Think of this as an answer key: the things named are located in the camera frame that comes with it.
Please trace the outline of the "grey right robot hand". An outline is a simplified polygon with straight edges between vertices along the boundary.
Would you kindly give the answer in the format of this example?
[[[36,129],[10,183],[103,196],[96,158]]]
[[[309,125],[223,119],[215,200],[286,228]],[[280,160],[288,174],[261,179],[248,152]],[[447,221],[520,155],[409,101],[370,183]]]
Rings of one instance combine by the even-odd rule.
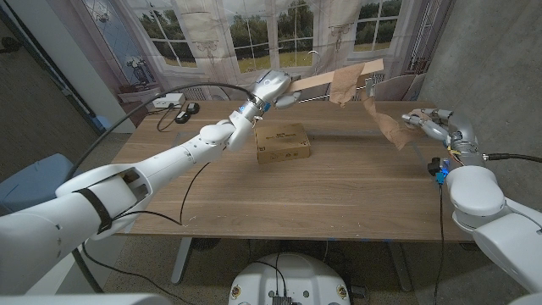
[[[442,108],[416,108],[401,117],[407,125],[440,141],[456,167],[485,166],[478,138],[466,115]]]

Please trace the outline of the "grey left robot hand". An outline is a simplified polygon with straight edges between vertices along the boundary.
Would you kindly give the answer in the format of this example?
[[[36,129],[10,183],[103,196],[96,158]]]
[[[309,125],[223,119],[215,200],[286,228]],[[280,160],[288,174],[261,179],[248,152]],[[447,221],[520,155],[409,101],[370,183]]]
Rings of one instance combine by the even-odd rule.
[[[280,70],[271,69],[263,73],[255,82],[252,89],[253,97],[238,108],[238,112],[251,120],[256,116],[262,116],[271,107],[285,109],[298,102],[300,91],[287,92],[288,87],[299,75],[289,75]]]

